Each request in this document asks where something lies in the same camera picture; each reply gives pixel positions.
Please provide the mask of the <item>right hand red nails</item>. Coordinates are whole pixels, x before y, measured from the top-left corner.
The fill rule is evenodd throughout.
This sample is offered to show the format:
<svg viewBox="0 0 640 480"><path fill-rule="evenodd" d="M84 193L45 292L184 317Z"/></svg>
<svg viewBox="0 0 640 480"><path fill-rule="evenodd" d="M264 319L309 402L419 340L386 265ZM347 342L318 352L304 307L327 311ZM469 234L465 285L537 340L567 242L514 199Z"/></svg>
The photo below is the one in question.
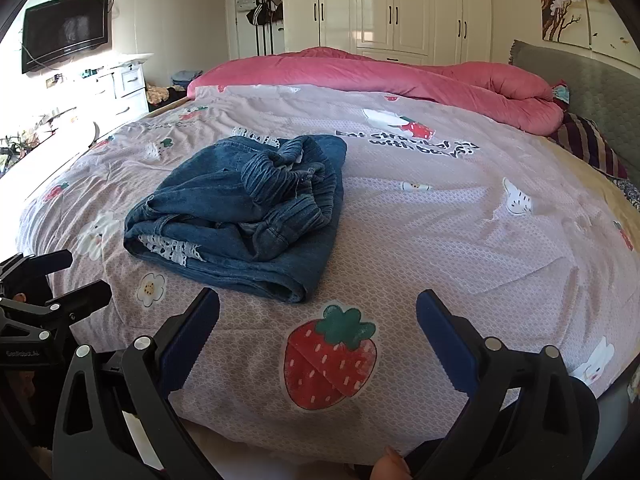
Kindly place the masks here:
<svg viewBox="0 0 640 480"><path fill-rule="evenodd" d="M411 480L412 475L404 458L390 446L374 464L370 480Z"/></svg>

